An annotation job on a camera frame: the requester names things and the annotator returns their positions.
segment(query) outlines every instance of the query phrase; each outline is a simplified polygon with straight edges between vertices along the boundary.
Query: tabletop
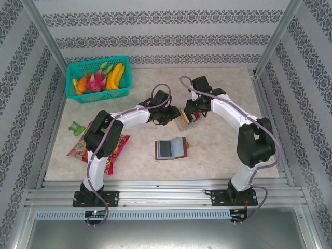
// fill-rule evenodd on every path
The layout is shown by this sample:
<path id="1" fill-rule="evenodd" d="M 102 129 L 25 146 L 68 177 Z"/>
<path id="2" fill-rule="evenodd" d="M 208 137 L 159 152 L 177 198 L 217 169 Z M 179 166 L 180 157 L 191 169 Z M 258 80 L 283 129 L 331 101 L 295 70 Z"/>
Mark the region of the tabletop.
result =
<path id="1" fill-rule="evenodd" d="M 184 108 L 191 94 L 179 82 L 182 75 L 192 79 L 205 75 L 213 88 L 222 88 L 243 109 L 261 117 L 247 68 L 132 70 L 133 87 L 127 97 L 86 104 L 66 100 L 45 180 L 80 181 L 86 176 L 87 164 L 67 156 L 81 136 L 74 136 L 68 130 L 73 121 L 87 126 L 101 110 L 114 113 L 133 108 L 150 97 L 152 88 L 158 83 L 168 84 L 172 105 Z M 114 164 L 113 175 L 104 175 L 105 180 L 231 179 L 240 165 L 236 152 L 237 131 L 212 112 L 197 127 L 183 132 L 175 121 L 171 121 L 166 126 L 152 122 L 140 124 L 122 133 L 130 138 Z M 188 157 L 156 161 L 155 141 L 178 136 L 184 136 L 189 143 Z M 257 178 L 279 178 L 278 170 L 276 167 L 261 170 Z"/>

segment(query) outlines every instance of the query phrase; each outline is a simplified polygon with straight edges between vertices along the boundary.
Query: purple cable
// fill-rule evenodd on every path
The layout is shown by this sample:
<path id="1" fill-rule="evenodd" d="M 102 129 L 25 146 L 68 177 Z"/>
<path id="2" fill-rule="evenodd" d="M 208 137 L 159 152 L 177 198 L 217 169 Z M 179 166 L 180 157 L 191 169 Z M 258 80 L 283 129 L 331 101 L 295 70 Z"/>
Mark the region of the purple cable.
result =
<path id="1" fill-rule="evenodd" d="M 134 108 L 134 109 L 130 109 L 130 110 L 126 110 L 124 112 L 122 112 L 121 114 L 117 115 L 116 117 L 114 117 L 112 119 L 112 121 L 110 122 L 109 126 L 107 127 L 106 131 L 105 131 L 105 134 L 103 136 L 103 138 L 101 139 L 97 149 L 95 150 L 95 152 L 92 154 L 91 156 L 91 159 L 88 163 L 88 168 L 87 168 L 87 179 L 88 179 L 88 183 L 89 183 L 89 186 L 92 190 L 92 192 L 105 204 L 105 209 L 106 209 L 106 215 L 105 215 L 105 218 L 100 221 L 98 224 L 95 224 L 93 225 L 94 227 L 97 227 L 97 226 L 100 226 L 102 225 L 108 218 L 108 214 L 109 214 L 109 208 L 108 208 L 108 205 L 107 205 L 107 202 L 97 193 L 97 191 L 93 188 L 92 186 L 92 183 L 91 183 L 91 179 L 90 179 L 90 167 L 91 167 L 91 163 L 94 159 L 94 157 L 96 156 L 96 154 L 98 153 L 98 151 L 100 150 L 100 148 L 102 147 L 109 131 L 110 131 L 110 128 L 112 127 L 113 123 L 115 122 L 116 119 L 118 119 L 119 117 L 121 117 L 122 115 L 124 114 L 127 114 L 127 113 L 131 113 L 131 112 L 137 112 L 138 110 L 150 110 L 150 109 L 154 109 L 154 108 L 159 108 L 161 106 L 163 106 L 164 104 L 167 104 L 168 100 L 170 99 L 171 97 L 171 88 L 167 85 L 167 84 L 164 84 L 164 83 L 160 83 L 160 84 L 157 84 L 153 89 L 152 89 L 152 92 L 151 92 L 151 96 L 153 97 L 154 95 L 154 91 L 155 89 L 158 87 L 158 86 L 166 86 L 168 88 L 168 96 L 167 96 L 167 99 L 165 101 L 163 101 L 161 104 L 159 105 L 156 105 L 156 106 L 151 106 L 151 107 L 142 107 L 142 108 Z M 88 217 L 87 219 L 87 224 L 88 226 L 90 226 L 91 224 L 89 223 L 89 219 L 90 219 L 90 216 Z"/>
<path id="2" fill-rule="evenodd" d="M 254 187 L 254 188 L 260 188 L 260 189 L 263 189 L 265 191 L 265 196 L 262 200 L 262 202 L 259 204 L 259 206 L 257 207 L 257 209 L 254 211 L 254 213 L 248 217 L 245 221 L 243 221 L 242 223 L 246 223 L 248 220 L 250 220 L 253 216 L 255 216 L 257 214 L 257 212 L 259 211 L 259 209 L 263 206 L 263 204 L 265 203 L 267 197 L 268 197 L 268 190 L 265 188 L 265 187 L 260 187 L 260 186 L 256 186 L 256 185 L 253 185 L 252 182 L 253 182 L 253 179 L 255 177 L 255 175 L 257 174 L 258 170 L 260 169 L 267 169 L 267 168 L 270 168 L 270 167 L 273 167 L 275 165 L 277 165 L 280 161 L 281 161 L 281 145 L 279 143 L 279 141 L 275 138 L 275 136 L 268 130 L 266 129 L 264 126 L 262 126 L 260 123 L 258 123 L 256 120 L 252 119 L 251 117 L 249 117 L 246 113 L 244 113 L 241 109 L 239 109 L 236 105 L 234 105 L 232 102 L 229 102 L 228 100 L 225 100 L 225 99 L 222 99 L 220 97 L 217 97 L 217 96 L 214 96 L 214 95 L 211 95 L 211 94 L 208 94 L 208 93 L 205 93 L 205 92 L 201 92 L 201 91 L 197 91 L 195 90 L 194 88 L 186 85 L 182 79 L 188 79 L 190 81 L 190 83 L 192 82 L 191 79 L 187 76 L 181 76 L 180 77 L 180 82 L 182 85 L 184 85 L 186 88 L 188 88 L 190 91 L 193 91 L 197 94 L 200 94 L 200 95 L 205 95 L 205 96 L 208 96 L 210 98 L 213 98 L 213 99 L 218 99 L 220 101 L 223 101 L 224 103 L 226 104 L 229 104 L 231 105 L 235 110 L 237 110 L 244 118 L 247 118 L 250 122 L 254 123 L 255 125 L 257 125 L 259 128 L 261 128 L 263 131 L 265 131 L 274 141 L 276 147 L 277 147 L 277 152 L 278 152 L 278 157 L 276 159 L 275 162 L 269 164 L 269 165 L 263 165 L 263 166 L 260 166 L 260 167 L 257 167 L 256 170 L 254 171 L 254 173 L 252 174 L 252 176 L 250 177 L 249 179 L 249 184 Z"/>

